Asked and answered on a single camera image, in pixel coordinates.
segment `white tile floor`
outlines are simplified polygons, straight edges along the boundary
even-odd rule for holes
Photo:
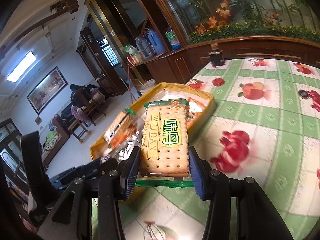
[[[133,95],[138,98],[139,95],[134,90]],[[131,105],[130,93],[127,91],[122,96],[108,98],[108,108],[105,110],[106,116],[102,115],[97,120],[97,126],[91,124],[88,130],[90,135],[83,135],[83,143],[81,144],[73,135],[62,146],[60,151],[52,159],[47,170],[49,178],[69,169],[87,164],[92,161],[89,148],[104,132],[104,130],[114,120],[116,115],[124,108]],[[76,133],[79,134],[80,128],[77,128]]]

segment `fluorescent light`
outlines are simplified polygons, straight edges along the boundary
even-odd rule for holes
[[[30,67],[30,65],[36,60],[35,55],[30,51],[25,58],[16,66],[16,68],[7,77],[7,80],[11,82],[17,82],[21,75]]]

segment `floral mural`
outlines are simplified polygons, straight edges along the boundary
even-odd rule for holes
[[[189,43],[275,35],[320,43],[319,20],[305,0],[167,0]]]

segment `wooden stool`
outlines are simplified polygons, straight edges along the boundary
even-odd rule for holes
[[[76,125],[78,125],[78,124],[83,128],[83,130],[81,131],[81,133],[79,133],[79,134],[77,135],[76,132],[73,131],[73,129],[74,129],[74,127],[75,127]],[[78,139],[78,141],[79,141],[80,143],[83,143],[83,140],[81,139],[81,136],[82,136],[85,132],[86,132],[87,134],[90,134],[90,133],[91,133],[90,131],[88,131],[88,130],[83,126],[82,122],[81,122],[80,120],[78,120],[78,119],[76,119],[76,120],[73,121],[73,123],[68,127],[68,131],[71,132],[71,133]]]

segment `green cloth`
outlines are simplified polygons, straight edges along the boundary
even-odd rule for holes
[[[52,139],[56,136],[56,134],[57,134],[56,131],[49,131],[47,136],[46,136],[45,145],[50,143],[52,141]]]

